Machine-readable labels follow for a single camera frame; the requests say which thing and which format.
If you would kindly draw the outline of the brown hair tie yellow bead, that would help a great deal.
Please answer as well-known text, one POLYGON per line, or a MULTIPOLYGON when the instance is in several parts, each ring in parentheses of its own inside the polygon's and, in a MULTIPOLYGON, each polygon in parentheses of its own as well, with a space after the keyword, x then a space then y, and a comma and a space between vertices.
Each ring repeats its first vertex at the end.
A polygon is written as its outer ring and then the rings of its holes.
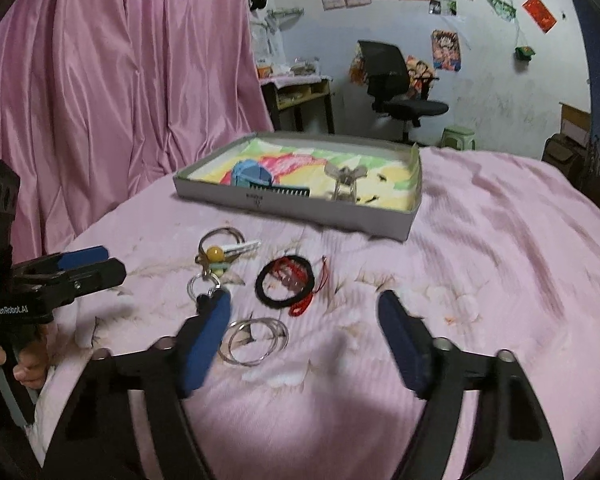
POLYGON ((234 238, 236 244, 242 244, 246 241, 244 234, 231 226, 222 226, 222 228, 216 228, 204 234, 199 241, 195 259, 198 266, 201 267, 200 275, 203 278, 208 278, 213 274, 212 264, 230 264, 239 257, 237 248, 222 248, 220 245, 206 246, 210 238, 218 235, 229 235, 234 238))

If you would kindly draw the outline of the blue smart watch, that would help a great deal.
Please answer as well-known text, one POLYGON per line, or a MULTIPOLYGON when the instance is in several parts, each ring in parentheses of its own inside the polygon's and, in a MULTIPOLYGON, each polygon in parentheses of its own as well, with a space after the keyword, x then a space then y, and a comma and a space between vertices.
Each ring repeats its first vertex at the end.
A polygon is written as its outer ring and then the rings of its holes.
POLYGON ((230 184, 240 188, 275 188, 273 175, 256 160, 238 162, 230 170, 230 184))

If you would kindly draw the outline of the black claw hair clip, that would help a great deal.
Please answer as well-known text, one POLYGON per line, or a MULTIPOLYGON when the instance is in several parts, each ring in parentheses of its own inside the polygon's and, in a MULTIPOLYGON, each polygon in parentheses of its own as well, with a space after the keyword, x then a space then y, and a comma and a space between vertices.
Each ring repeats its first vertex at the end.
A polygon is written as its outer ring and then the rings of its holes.
POLYGON ((310 189, 304 188, 303 186, 269 185, 264 189, 265 191, 271 191, 277 194, 289 196, 309 197, 311 194, 310 189))

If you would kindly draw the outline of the beige claw hair clip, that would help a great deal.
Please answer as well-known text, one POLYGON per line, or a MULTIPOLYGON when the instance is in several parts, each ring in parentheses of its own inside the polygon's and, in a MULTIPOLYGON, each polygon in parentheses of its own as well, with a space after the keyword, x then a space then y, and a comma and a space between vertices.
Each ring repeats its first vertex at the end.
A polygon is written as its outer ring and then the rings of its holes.
POLYGON ((358 165, 354 168, 348 166, 338 167, 332 162, 326 162, 324 173, 335 181, 332 200, 356 203, 358 201, 358 179, 367 177, 367 167, 358 165))

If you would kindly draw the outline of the white hair clip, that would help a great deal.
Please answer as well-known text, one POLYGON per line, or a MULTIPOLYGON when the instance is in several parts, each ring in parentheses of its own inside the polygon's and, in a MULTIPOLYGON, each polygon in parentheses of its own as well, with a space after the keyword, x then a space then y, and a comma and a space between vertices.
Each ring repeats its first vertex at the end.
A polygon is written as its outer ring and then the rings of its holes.
POLYGON ((240 255, 248 254, 248 252, 254 252, 260 246, 260 240, 247 240, 246 242, 221 245, 220 249, 222 250, 224 259, 228 261, 231 258, 238 258, 240 255))

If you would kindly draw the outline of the pink bed quilt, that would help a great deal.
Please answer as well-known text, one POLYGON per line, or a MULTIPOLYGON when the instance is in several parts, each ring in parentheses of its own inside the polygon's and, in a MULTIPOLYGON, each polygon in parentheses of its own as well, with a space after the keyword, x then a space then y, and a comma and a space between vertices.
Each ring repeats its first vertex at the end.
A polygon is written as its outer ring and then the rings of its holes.
POLYGON ((296 252, 327 266, 326 287, 286 347, 268 330, 235 344, 187 401, 220 479, 387 479, 422 404, 402 385, 377 322, 394 290, 430 332, 482 354, 512 350, 577 477, 600 448, 600 210, 553 167, 488 152, 422 152, 422 202, 404 243, 180 200, 162 178, 75 241, 102 245, 124 284, 56 314, 54 365, 28 437, 43 457, 59 414, 96 348, 143 350, 193 313, 186 285, 204 234, 234 226, 260 249, 230 270, 234 318, 260 318, 252 284, 271 259, 296 252))

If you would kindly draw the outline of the grey shallow cardboard box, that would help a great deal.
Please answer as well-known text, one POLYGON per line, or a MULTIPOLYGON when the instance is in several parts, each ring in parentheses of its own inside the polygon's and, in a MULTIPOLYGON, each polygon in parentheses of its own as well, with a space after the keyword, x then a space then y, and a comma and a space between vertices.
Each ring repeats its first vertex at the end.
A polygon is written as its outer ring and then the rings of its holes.
POLYGON ((253 133, 178 171, 178 196, 404 242, 422 199, 418 146, 253 133))

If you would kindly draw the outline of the colourful drawing paper liner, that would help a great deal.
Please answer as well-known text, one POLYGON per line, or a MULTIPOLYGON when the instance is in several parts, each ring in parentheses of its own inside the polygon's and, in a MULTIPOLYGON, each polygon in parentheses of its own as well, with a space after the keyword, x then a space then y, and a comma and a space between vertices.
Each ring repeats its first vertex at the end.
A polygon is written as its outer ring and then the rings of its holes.
POLYGON ((312 198, 330 200, 336 180, 325 172, 327 165, 338 169, 366 168, 366 175, 356 181, 359 205, 411 211, 419 202, 419 163, 411 160, 418 151, 391 151, 370 154, 362 148, 300 148, 279 142, 251 139, 228 152, 188 170, 185 179, 219 185, 232 183, 234 167, 241 162, 256 166, 259 177, 272 185, 308 188, 312 198))

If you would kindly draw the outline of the pink satin curtain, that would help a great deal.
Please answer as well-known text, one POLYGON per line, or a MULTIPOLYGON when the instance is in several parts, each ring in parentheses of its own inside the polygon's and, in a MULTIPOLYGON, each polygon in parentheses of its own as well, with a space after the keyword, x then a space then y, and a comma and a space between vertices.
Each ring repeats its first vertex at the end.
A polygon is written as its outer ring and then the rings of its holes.
POLYGON ((247 0, 16 0, 0 23, 0 159, 16 261, 58 252, 271 119, 247 0))

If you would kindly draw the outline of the green plastic stool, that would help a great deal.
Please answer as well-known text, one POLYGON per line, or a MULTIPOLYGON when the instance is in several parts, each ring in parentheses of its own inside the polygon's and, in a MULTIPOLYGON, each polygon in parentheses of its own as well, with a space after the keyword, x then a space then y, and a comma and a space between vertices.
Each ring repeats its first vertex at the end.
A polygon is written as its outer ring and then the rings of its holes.
POLYGON ((476 133, 474 130, 452 125, 446 127, 442 132, 440 146, 442 148, 454 148, 457 151, 475 151, 476 133))

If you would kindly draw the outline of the wooden desk shelf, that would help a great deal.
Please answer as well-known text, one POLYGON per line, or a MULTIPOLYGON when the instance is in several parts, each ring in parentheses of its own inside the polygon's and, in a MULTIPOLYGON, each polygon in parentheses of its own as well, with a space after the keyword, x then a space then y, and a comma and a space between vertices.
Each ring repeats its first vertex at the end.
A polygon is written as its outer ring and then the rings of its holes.
POLYGON ((282 130, 280 114, 291 112, 297 131, 304 130, 301 107, 309 102, 322 101, 326 129, 335 133, 332 111, 332 78, 323 75, 275 76, 260 80, 260 89, 275 131, 282 130))

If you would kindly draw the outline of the black office chair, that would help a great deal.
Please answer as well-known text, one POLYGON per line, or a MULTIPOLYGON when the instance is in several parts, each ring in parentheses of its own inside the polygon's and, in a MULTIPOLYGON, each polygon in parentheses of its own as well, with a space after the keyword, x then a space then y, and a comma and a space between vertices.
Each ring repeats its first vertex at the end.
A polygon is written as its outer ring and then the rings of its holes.
POLYGON ((419 128, 422 118, 438 117, 449 111, 441 101, 410 100, 405 58, 394 44, 379 41, 358 42, 363 62, 367 94, 373 99, 372 110, 402 124, 401 143, 412 145, 411 128, 419 128))

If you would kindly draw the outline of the cartoon glasses poster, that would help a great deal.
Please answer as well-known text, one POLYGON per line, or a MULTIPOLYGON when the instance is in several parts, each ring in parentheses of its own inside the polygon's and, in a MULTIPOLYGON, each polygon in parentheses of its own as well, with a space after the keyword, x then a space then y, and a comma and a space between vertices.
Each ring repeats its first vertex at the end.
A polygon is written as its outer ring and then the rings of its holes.
POLYGON ((406 60, 406 68, 410 88, 407 97, 410 100, 426 100, 434 83, 438 80, 436 71, 426 62, 409 55, 406 60))

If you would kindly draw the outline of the anime character poster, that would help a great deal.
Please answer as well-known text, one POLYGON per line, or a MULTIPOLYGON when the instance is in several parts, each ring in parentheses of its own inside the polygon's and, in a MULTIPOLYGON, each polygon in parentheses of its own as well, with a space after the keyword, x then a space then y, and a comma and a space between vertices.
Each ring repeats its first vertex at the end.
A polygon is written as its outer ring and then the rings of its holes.
POLYGON ((431 33, 432 62, 436 70, 459 72, 462 68, 460 37, 456 32, 436 29, 431 33))

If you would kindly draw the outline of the green hanging ornament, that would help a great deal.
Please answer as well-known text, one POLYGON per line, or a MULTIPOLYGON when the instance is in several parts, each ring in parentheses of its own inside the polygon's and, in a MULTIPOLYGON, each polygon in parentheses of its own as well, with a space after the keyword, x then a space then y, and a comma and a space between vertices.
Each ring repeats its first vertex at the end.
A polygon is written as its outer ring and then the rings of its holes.
POLYGON ((514 50, 514 58, 521 63, 529 63, 535 56, 535 50, 529 46, 519 46, 514 50))

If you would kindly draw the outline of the red paper square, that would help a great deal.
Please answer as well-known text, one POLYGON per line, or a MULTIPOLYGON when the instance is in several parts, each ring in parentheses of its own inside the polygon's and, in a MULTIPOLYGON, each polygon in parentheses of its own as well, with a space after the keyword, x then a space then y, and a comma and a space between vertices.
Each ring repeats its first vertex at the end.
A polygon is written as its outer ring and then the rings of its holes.
POLYGON ((522 7, 544 34, 547 34, 557 23, 554 14, 548 10, 542 0, 527 0, 522 4, 522 7))

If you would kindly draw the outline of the cardboard boxes by wall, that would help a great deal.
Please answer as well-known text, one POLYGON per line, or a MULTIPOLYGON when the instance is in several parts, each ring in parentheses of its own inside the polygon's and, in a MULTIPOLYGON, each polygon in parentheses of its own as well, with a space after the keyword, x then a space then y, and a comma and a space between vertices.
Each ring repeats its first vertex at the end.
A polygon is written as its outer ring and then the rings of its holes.
POLYGON ((584 169, 590 133, 591 114, 560 102, 559 131, 546 140, 542 162, 558 169, 570 182, 576 182, 584 169))

